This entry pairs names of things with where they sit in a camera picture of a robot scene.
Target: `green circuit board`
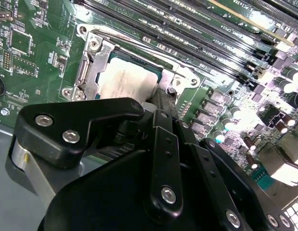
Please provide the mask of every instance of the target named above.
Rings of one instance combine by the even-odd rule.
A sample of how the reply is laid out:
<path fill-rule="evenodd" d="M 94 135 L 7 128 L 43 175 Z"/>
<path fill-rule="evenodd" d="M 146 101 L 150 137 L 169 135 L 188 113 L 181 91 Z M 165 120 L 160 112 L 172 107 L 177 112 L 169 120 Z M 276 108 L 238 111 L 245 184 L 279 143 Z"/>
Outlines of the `green circuit board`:
<path fill-rule="evenodd" d="M 289 19 L 281 14 L 278 16 L 277 11 L 272 15 L 261 4 L 255 6 L 248 1 L 237 0 L 218 2 L 253 21 L 253 24 L 206 0 L 195 1 L 197 4 L 181 0 L 82 2 L 78 5 L 68 0 L 0 0 L 0 11 L 9 15 L 5 20 L 0 19 L 0 78 L 5 84 L 5 93 L 0 96 L 0 123 L 14 127 L 18 112 L 29 104 L 67 101 L 62 96 L 62 89 L 74 86 L 85 45 L 85 41 L 77 35 L 78 24 L 106 25 L 197 66 L 199 71 L 196 75 L 201 84 L 196 89 L 186 89 L 178 97 L 179 117 L 192 124 L 199 109 L 210 100 L 214 91 L 228 96 L 229 101 L 219 104 L 220 109 L 212 113 L 215 120 L 208 123 L 209 128 L 202 136 L 196 134 L 196 137 L 199 140 L 202 137 L 213 138 L 213 132 L 221 130 L 226 139 L 233 140 L 232 144 L 222 143 L 221 146 L 251 175 L 255 171 L 243 155 L 247 149 L 242 137 L 261 136 L 262 142 L 252 152 L 256 159 L 257 152 L 267 142 L 277 143 L 282 137 L 275 129 L 255 129 L 257 124 L 262 123 L 261 113 L 269 105 L 274 105 L 298 122 L 298 110 L 288 104 L 288 99 L 295 93 L 285 94 L 274 84 L 275 79 L 266 83 L 261 92 L 262 98 L 257 102 L 253 100 L 255 92 L 237 80 L 241 76 L 245 79 L 255 77 L 248 65 L 265 69 L 276 79 L 284 76 L 284 68 L 275 68 L 254 55 L 255 52 L 270 53 L 275 49 L 273 44 L 280 42 L 255 24 L 272 33 L 280 30 L 287 36 L 298 38 L 298 25 L 291 26 L 295 23 L 292 20 L 298 16 Z M 298 10 L 298 0 L 287 2 Z M 176 8 L 174 13 L 170 12 L 172 8 Z M 110 17 L 111 14 L 116 14 L 118 18 Z M 286 53 L 293 59 L 288 67 L 298 70 L 298 45 L 289 47 Z M 155 59 L 154 62 L 172 68 L 165 61 Z M 231 117 L 229 108 L 234 105 L 248 116 L 235 121 L 236 130 L 226 131 L 221 120 Z M 258 170 L 255 173 L 255 179 L 267 177 L 265 169 L 261 169 L 262 172 Z M 263 188 L 272 183 L 265 181 Z"/>

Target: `electrolytic capacitor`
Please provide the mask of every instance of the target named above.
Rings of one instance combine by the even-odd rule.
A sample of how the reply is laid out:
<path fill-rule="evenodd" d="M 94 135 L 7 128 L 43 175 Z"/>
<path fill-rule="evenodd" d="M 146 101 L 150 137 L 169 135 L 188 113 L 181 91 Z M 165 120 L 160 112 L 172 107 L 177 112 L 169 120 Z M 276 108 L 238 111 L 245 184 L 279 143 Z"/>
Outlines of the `electrolytic capacitor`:
<path fill-rule="evenodd" d="M 296 90 L 296 86 L 287 80 L 280 81 L 278 84 L 278 88 L 283 90 L 284 93 L 292 93 Z"/>
<path fill-rule="evenodd" d="M 234 119 L 240 120 L 242 118 L 242 111 L 239 107 L 234 106 L 230 109 L 230 113 L 234 117 Z"/>
<path fill-rule="evenodd" d="M 246 157 L 245 157 L 247 163 L 249 164 L 249 166 L 251 167 L 251 169 L 256 169 L 258 168 L 258 163 L 257 161 L 252 157 L 251 154 L 246 154 Z"/>
<path fill-rule="evenodd" d="M 256 145 L 254 144 L 254 142 L 251 140 L 250 137 L 245 137 L 243 139 L 244 143 L 246 144 L 246 146 L 251 150 L 254 151 L 256 149 Z"/>
<path fill-rule="evenodd" d="M 291 116 L 289 115 L 285 115 L 284 117 L 282 117 L 282 120 L 284 121 L 285 124 L 287 124 L 288 126 L 293 126 L 295 125 L 295 120 L 293 118 L 291 118 Z"/>
<path fill-rule="evenodd" d="M 213 137 L 217 143 L 223 143 L 225 141 L 225 136 L 221 130 L 216 130 L 213 133 Z"/>
<path fill-rule="evenodd" d="M 223 119 L 222 125 L 224 126 L 225 130 L 227 130 L 227 131 L 232 131 L 235 127 L 235 124 L 229 118 Z"/>
<path fill-rule="evenodd" d="M 277 128 L 277 130 L 279 130 L 280 134 L 285 134 L 288 131 L 287 127 L 280 122 L 276 124 L 275 127 Z"/>
<path fill-rule="evenodd" d="M 298 70 L 290 69 L 287 73 L 287 77 L 295 83 L 298 83 Z"/>

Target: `motherboard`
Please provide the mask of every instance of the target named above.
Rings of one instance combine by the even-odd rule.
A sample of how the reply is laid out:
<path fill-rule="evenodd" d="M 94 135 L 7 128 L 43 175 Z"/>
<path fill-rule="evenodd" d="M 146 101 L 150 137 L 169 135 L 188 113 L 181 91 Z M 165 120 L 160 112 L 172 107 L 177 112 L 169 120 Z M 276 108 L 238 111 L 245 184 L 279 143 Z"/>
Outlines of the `motherboard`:
<path fill-rule="evenodd" d="M 157 90 L 264 190 L 298 186 L 298 0 L 0 0 L 0 123 Z"/>

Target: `screw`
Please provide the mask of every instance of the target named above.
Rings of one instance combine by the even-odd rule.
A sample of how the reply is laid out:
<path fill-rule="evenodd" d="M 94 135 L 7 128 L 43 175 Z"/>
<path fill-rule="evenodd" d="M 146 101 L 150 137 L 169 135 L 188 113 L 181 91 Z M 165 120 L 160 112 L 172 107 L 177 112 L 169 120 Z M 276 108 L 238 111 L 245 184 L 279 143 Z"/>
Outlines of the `screw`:
<path fill-rule="evenodd" d="M 185 122 L 182 122 L 182 126 L 185 127 L 185 128 L 189 128 L 189 126 Z"/>
<path fill-rule="evenodd" d="M 228 209 L 226 211 L 226 217 L 227 217 L 228 221 L 233 225 L 233 227 L 238 229 L 241 226 L 241 222 L 240 222 L 239 218 L 233 211 Z"/>
<path fill-rule="evenodd" d="M 80 135 L 77 131 L 67 130 L 62 134 L 62 138 L 67 143 L 77 143 L 80 141 Z"/>
<path fill-rule="evenodd" d="M 47 115 L 37 116 L 35 118 L 35 122 L 36 122 L 36 124 L 38 124 L 39 126 L 42 126 L 42 127 L 48 127 L 48 126 L 51 126 L 53 124 L 52 118 L 47 116 Z"/>
<path fill-rule="evenodd" d="M 176 194 L 174 191 L 168 187 L 163 187 L 161 195 L 164 201 L 168 204 L 174 204 L 176 202 Z"/>
<path fill-rule="evenodd" d="M 1 109 L 0 113 L 1 113 L 3 116 L 9 116 L 9 115 L 10 115 L 10 111 L 9 111 L 7 108 L 3 108 L 3 109 Z"/>
<path fill-rule="evenodd" d="M 277 222 L 277 220 L 276 220 L 271 214 L 268 214 L 268 219 L 269 219 L 269 222 L 270 222 L 274 227 L 278 227 L 278 222 Z"/>
<path fill-rule="evenodd" d="M 209 141 L 209 145 L 212 147 L 212 148 L 215 148 L 215 143 L 213 141 Z"/>
<path fill-rule="evenodd" d="M 135 109 L 140 111 L 142 109 L 142 106 L 138 103 L 131 103 L 131 106 Z"/>
<path fill-rule="evenodd" d="M 64 94 L 65 96 L 69 96 L 69 95 L 71 95 L 71 93 L 70 93 L 69 90 L 64 90 L 64 91 L 63 91 L 63 94 Z"/>
<path fill-rule="evenodd" d="M 282 223 L 283 223 L 286 227 L 288 227 L 288 228 L 291 227 L 289 221 L 288 221 L 283 215 L 279 215 L 279 218 L 282 220 Z"/>
<path fill-rule="evenodd" d="M 93 39 L 89 42 L 89 48 L 92 51 L 97 51 L 100 48 L 100 46 L 101 46 L 100 42 L 96 39 Z"/>

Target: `dimm slot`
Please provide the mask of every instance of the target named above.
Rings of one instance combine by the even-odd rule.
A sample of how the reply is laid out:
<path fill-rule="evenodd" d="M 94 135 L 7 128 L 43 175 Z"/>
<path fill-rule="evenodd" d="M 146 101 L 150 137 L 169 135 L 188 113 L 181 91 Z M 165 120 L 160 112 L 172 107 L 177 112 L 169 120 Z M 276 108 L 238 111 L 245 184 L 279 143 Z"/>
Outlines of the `dimm slot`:
<path fill-rule="evenodd" d="M 146 22 L 146 24 L 141 24 L 140 22 L 136 22 L 134 20 L 132 20 L 131 18 L 127 17 L 127 16 L 123 16 L 122 14 L 118 13 L 117 11 L 111 9 L 110 6 L 110 1 L 108 2 L 107 6 L 105 5 L 101 5 L 101 4 L 97 4 L 96 2 L 92 1 L 92 0 L 85 0 L 84 3 L 91 5 L 92 7 L 98 7 L 100 9 L 103 9 L 106 12 L 112 13 L 113 15 L 116 15 L 117 17 L 119 17 L 121 20 L 125 21 L 126 23 L 130 23 L 132 25 L 135 25 L 135 27 L 140 27 L 142 28 L 143 26 L 150 26 L 151 27 L 151 31 L 154 31 L 152 34 L 153 36 L 157 36 L 157 33 L 159 34 L 158 36 L 160 37 L 162 35 L 163 38 L 168 37 L 170 38 L 169 43 L 174 44 L 175 47 L 181 47 L 181 49 L 185 50 L 186 52 L 202 59 L 204 57 L 204 55 L 207 56 L 207 58 L 209 59 L 213 59 L 215 62 L 218 62 L 219 65 L 224 65 L 227 68 L 231 68 L 235 73 L 238 74 L 244 74 L 248 77 L 251 77 L 250 73 L 244 68 L 243 64 L 240 64 L 238 61 L 236 63 L 234 63 L 234 58 L 232 57 L 232 59 L 228 59 L 226 55 L 223 55 L 221 53 L 218 53 L 216 50 L 211 49 L 210 47 L 204 45 L 204 44 L 200 44 L 198 42 L 195 43 L 194 40 L 184 36 L 184 35 L 175 35 L 176 33 L 178 34 L 178 32 L 167 28 L 167 30 L 163 30 L 162 28 L 156 28 L 157 26 L 159 26 L 157 22 L 155 22 L 152 19 L 149 19 L 147 17 L 144 17 L 143 15 L 138 14 L 137 12 L 131 10 L 131 9 L 125 9 L 126 7 L 123 5 L 119 5 L 118 3 L 112 3 L 115 7 L 120 7 L 119 9 L 125 9 L 125 13 L 129 14 L 131 17 L 131 13 L 133 13 L 133 15 L 137 15 L 140 18 L 142 18 L 143 22 Z M 178 42 L 175 37 L 181 38 L 183 40 L 185 40 L 184 42 Z"/>
<path fill-rule="evenodd" d="M 252 5 L 253 7 L 256 7 L 260 11 L 265 12 L 266 14 L 270 15 L 271 17 L 278 20 L 279 22 L 283 22 L 283 23 L 287 24 L 288 26 L 298 30 L 298 19 L 297 18 L 294 18 L 294 17 L 286 14 L 285 12 L 282 12 L 281 10 L 266 3 L 265 1 L 263 1 L 263 0 L 242 0 L 242 2 Z"/>
<path fill-rule="evenodd" d="M 205 27 L 202 27 L 200 25 L 197 25 L 196 23 L 192 22 L 189 19 L 182 19 L 181 16 L 179 15 L 173 15 L 173 14 L 169 14 L 167 13 L 167 9 L 163 8 L 163 7 L 158 7 L 155 5 L 153 5 L 154 10 L 149 10 L 147 7 L 145 6 L 152 6 L 151 4 L 148 4 L 151 1 L 146 1 L 146 2 L 142 2 L 140 0 L 121 0 L 121 3 L 125 4 L 127 7 L 133 7 L 135 10 L 137 10 L 138 12 L 144 14 L 146 13 L 148 14 L 155 14 L 155 17 L 157 17 L 159 20 L 165 21 L 167 20 L 167 24 L 174 30 L 178 30 L 178 24 L 180 25 L 179 29 L 181 31 L 184 31 L 185 34 L 189 35 L 190 37 L 192 37 L 194 40 L 197 40 L 199 42 L 203 42 L 206 45 L 210 45 L 212 46 L 212 44 L 215 44 L 219 47 L 221 47 L 223 49 L 223 51 L 226 51 L 226 53 L 228 53 L 229 51 L 231 53 L 233 53 L 235 56 L 237 56 L 239 59 L 245 59 L 246 61 L 252 62 L 255 65 L 259 65 L 263 68 L 267 67 L 267 63 L 264 61 L 261 61 L 255 57 L 253 57 L 251 54 L 252 52 L 247 49 L 245 46 L 242 45 L 242 43 L 238 43 L 238 42 L 231 42 L 230 40 L 228 40 L 227 38 L 216 34 L 215 32 L 213 32 L 212 30 L 209 30 Z M 208 38 L 203 39 L 203 35 L 202 33 L 206 33 L 209 36 L 212 36 L 211 40 Z"/>
<path fill-rule="evenodd" d="M 161 20 L 167 20 L 169 22 L 169 24 L 173 27 L 173 29 L 177 29 L 178 27 L 178 23 L 172 21 L 172 19 L 170 19 L 169 17 L 166 17 L 165 14 L 164 15 L 160 15 L 159 12 L 160 11 L 163 11 L 163 13 L 166 13 L 167 15 L 169 16 L 174 16 L 175 18 L 181 20 L 183 23 L 187 23 L 189 24 L 189 26 L 192 26 L 193 28 L 197 29 L 197 30 L 201 30 L 207 34 L 210 34 L 214 37 L 216 37 L 217 39 L 219 40 L 222 40 L 224 41 L 225 43 L 228 43 L 230 44 L 231 46 L 239 49 L 239 50 L 243 50 L 244 52 L 248 53 L 248 54 L 253 54 L 252 51 L 254 51 L 254 48 L 252 48 L 251 46 L 247 45 L 247 44 L 244 44 L 242 42 L 233 42 L 233 41 L 230 41 L 228 38 L 225 38 L 223 37 L 224 35 L 220 35 L 220 34 L 217 34 L 215 33 L 213 30 L 209 30 L 207 29 L 206 27 L 203 27 L 201 26 L 200 24 L 196 24 L 194 23 L 193 21 L 187 19 L 187 18 L 184 18 L 182 15 L 179 15 L 175 12 L 172 12 L 172 13 L 169 13 L 169 10 L 166 9 L 165 7 L 163 6 L 160 6 L 154 2 L 152 2 L 151 0 L 146 0 L 146 2 L 142 2 L 140 0 L 120 0 L 120 2 L 128 7 L 133 7 L 134 10 L 137 10 L 139 12 L 145 12 L 145 13 L 149 13 L 149 14 L 153 14 L 155 13 L 155 17 L 158 17 L 159 19 Z M 137 2 L 142 2 L 143 4 L 148 4 L 148 5 L 151 5 L 151 6 L 154 6 L 156 7 L 159 12 L 154 12 L 154 11 L 148 11 L 147 8 L 145 8 L 144 6 L 141 6 L 139 4 L 137 4 Z M 220 30 L 220 28 L 218 28 L 217 26 L 215 25 L 212 25 L 210 23 L 208 23 L 208 25 L 210 25 L 211 27 L 213 27 L 215 30 Z M 189 33 L 189 30 L 186 30 L 186 28 L 184 26 L 181 26 L 180 29 L 184 29 L 187 33 Z"/>
<path fill-rule="evenodd" d="M 288 15 L 296 14 L 298 16 L 298 8 L 296 8 L 295 6 L 292 6 L 291 4 L 289 4 L 288 2 L 284 1 L 284 0 L 264 0 L 265 2 L 267 2 L 268 4 L 271 4 L 272 6 L 276 7 L 277 9 L 283 8 L 285 9 L 288 13 Z"/>
<path fill-rule="evenodd" d="M 196 14 L 192 13 L 191 11 L 188 11 L 187 9 L 185 9 L 183 7 L 178 7 L 177 5 L 174 5 L 174 3 L 172 3 L 169 0 L 155 0 L 155 1 L 157 1 L 159 3 L 163 3 L 165 6 L 174 7 L 177 11 L 188 15 L 192 20 L 196 20 L 196 21 L 198 21 L 200 23 L 203 23 L 203 24 L 208 25 L 208 22 L 206 20 L 204 20 L 203 18 L 197 16 Z M 186 5 L 188 5 L 191 8 L 198 9 L 204 15 L 207 15 L 207 16 L 209 16 L 211 18 L 214 18 L 215 20 L 223 23 L 225 25 L 225 27 L 231 29 L 231 31 L 228 32 L 227 30 L 222 30 L 222 29 L 220 29 L 218 27 L 217 28 L 217 31 L 219 31 L 219 32 L 221 32 L 223 34 L 226 34 L 226 35 L 230 36 L 233 39 L 239 39 L 240 42 L 245 42 L 246 39 L 252 39 L 255 42 L 257 41 L 256 44 L 259 43 L 259 45 L 266 46 L 265 44 L 262 44 L 261 43 L 261 36 L 257 36 L 257 35 L 249 32 L 247 30 L 242 29 L 238 25 L 225 20 L 223 17 L 221 17 L 221 16 L 219 16 L 219 15 L 217 15 L 217 14 L 209 11 L 205 7 L 200 6 L 200 5 L 197 5 L 196 6 L 195 4 L 193 4 L 191 2 L 186 3 L 183 0 L 181 2 L 183 2 Z"/>
<path fill-rule="evenodd" d="M 119 19 L 114 18 L 113 14 L 110 15 L 110 12 L 108 10 L 101 9 L 101 8 L 97 9 L 96 6 L 92 7 L 90 3 L 82 2 L 80 4 L 83 5 L 84 7 L 86 7 L 88 10 L 98 13 L 102 17 L 112 20 L 115 23 L 124 25 L 127 29 L 135 31 L 136 33 L 139 33 L 139 34 L 143 34 L 143 36 L 142 36 L 143 38 L 147 37 L 147 38 L 151 39 L 152 41 L 154 41 L 156 39 L 155 33 L 153 33 L 153 31 L 151 29 L 146 28 L 145 32 L 142 31 L 143 27 L 141 29 L 136 29 L 134 21 L 131 20 L 130 23 L 123 22 L 120 20 L 121 16 L 117 13 L 115 15 L 118 16 Z M 196 58 L 193 55 L 190 55 L 189 53 L 186 53 L 172 45 L 169 45 L 165 40 L 163 42 L 157 41 L 156 43 L 159 43 L 165 47 L 168 47 L 169 49 L 173 49 L 174 51 L 178 52 L 177 55 L 173 55 L 173 56 L 175 56 L 179 60 L 193 64 L 193 65 L 197 66 L 200 70 L 203 70 L 209 74 L 212 74 L 212 72 L 216 73 L 215 75 L 213 74 L 216 77 L 218 77 L 219 75 L 227 75 L 228 77 L 230 77 L 232 79 L 236 79 L 237 76 L 240 76 L 240 73 L 229 69 L 227 66 L 216 65 L 216 62 L 214 60 L 211 60 L 210 58 L 207 58 L 204 56 L 200 59 Z"/>

